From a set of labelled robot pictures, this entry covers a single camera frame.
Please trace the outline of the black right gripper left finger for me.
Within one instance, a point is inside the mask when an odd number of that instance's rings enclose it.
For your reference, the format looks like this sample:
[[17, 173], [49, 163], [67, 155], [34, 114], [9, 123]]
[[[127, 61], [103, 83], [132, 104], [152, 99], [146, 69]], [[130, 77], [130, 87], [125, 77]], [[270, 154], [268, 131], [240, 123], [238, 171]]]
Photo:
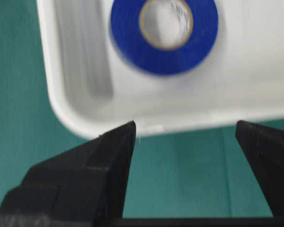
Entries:
[[29, 168], [0, 206], [0, 227], [90, 227], [123, 213], [136, 125], [128, 122]]

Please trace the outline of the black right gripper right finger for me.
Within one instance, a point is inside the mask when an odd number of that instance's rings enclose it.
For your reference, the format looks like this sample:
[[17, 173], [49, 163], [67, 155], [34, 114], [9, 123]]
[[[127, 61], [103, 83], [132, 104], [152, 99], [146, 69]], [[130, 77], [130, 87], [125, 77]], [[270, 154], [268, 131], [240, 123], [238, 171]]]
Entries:
[[238, 121], [235, 137], [275, 217], [284, 217], [284, 130]]

